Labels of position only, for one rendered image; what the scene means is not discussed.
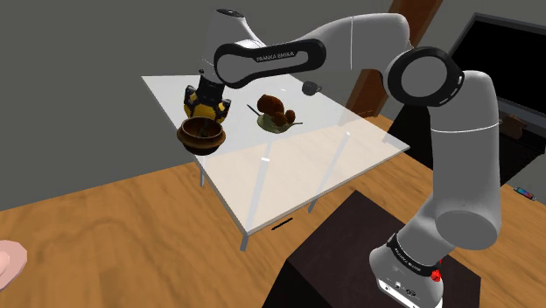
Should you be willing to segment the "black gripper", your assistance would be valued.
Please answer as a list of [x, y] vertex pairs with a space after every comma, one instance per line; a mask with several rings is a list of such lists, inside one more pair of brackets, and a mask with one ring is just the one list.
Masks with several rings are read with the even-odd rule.
[[185, 88], [184, 96], [184, 111], [187, 117], [192, 118], [195, 116], [200, 103], [217, 104], [214, 107], [214, 120], [217, 123], [222, 123], [227, 118], [231, 105], [230, 99], [222, 99], [224, 89], [223, 84], [210, 81], [204, 76], [199, 78], [197, 90], [192, 85], [188, 85]]

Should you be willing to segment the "yellow round vase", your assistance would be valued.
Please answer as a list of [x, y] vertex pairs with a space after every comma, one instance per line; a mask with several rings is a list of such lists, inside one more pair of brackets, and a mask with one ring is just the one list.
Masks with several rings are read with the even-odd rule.
[[199, 103], [199, 106], [196, 109], [196, 113], [195, 113], [194, 117], [205, 117], [205, 118], [208, 118], [208, 119], [211, 119], [211, 120], [214, 121], [214, 118], [215, 118], [214, 107], [216, 105], [217, 104], [202, 104], [202, 103]]

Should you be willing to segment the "brown wooden bowl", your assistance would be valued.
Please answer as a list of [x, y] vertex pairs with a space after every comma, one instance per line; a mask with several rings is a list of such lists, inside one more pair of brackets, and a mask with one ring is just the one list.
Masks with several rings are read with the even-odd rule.
[[177, 130], [177, 138], [196, 156], [214, 153], [226, 140], [222, 125], [206, 117], [185, 119]]

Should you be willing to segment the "green flat dish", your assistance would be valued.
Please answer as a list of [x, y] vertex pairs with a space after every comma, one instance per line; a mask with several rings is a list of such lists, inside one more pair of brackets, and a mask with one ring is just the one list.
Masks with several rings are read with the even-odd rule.
[[260, 128], [274, 134], [281, 134], [290, 129], [292, 126], [299, 125], [299, 122], [286, 123], [282, 126], [277, 126], [272, 121], [272, 117], [266, 114], [261, 114], [250, 105], [248, 107], [257, 115], [256, 122]]

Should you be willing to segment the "brown lumpy figure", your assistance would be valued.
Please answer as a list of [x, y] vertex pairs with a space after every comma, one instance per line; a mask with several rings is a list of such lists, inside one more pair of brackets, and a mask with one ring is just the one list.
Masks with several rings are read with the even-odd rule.
[[257, 101], [257, 107], [260, 112], [269, 116], [277, 127], [295, 122], [295, 112], [291, 109], [284, 110], [284, 104], [275, 96], [263, 94]]

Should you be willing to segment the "glass table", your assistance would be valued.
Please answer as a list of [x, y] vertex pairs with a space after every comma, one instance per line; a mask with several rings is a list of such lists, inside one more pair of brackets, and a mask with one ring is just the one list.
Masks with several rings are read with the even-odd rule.
[[[208, 186], [241, 233], [249, 237], [313, 206], [325, 194], [406, 151], [409, 146], [329, 97], [307, 96], [300, 80], [281, 75], [226, 88], [231, 109], [225, 142], [195, 156], [193, 184]], [[257, 123], [257, 101], [273, 95], [296, 113], [296, 123], [275, 134]]]

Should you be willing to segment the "brown wooden beam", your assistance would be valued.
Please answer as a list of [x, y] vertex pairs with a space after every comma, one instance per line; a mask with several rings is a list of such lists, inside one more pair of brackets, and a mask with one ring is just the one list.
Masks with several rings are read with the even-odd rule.
[[[444, 0], [393, 0], [389, 13], [400, 13], [409, 22], [409, 42], [416, 47]], [[375, 70], [361, 70], [346, 107], [361, 117], [378, 116], [388, 99], [382, 77]]]

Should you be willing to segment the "dark robot stand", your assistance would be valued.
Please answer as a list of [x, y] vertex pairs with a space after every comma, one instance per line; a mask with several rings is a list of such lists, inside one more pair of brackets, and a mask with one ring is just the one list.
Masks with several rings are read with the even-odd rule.
[[378, 286], [369, 254], [394, 232], [430, 249], [439, 234], [429, 212], [402, 223], [353, 192], [286, 259], [262, 308], [405, 308]]

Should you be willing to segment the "pink rounded object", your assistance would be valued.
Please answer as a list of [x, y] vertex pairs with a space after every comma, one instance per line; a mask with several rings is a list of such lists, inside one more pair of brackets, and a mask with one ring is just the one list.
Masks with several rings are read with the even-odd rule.
[[3, 291], [24, 269], [27, 250], [16, 241], [0, 241], [0, 291]]

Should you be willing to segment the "black television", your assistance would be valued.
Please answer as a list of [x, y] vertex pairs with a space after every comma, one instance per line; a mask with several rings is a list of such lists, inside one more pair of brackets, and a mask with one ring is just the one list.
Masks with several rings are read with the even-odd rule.
[[476, 12], [450, 55], [492, 78], [501, 112], [546, 129], [546, 25]]

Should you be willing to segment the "dark television cabinet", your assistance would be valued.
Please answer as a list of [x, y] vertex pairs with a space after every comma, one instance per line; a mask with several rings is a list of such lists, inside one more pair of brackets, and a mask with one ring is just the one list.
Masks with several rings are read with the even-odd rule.
[[[512, 177], [546, 154], [546, 114], [499, 99], [500, 182]], [[388, 133], [409, 146], [406, 153], [433, 168], [430, 114], [426, 107], [404, 106]]]

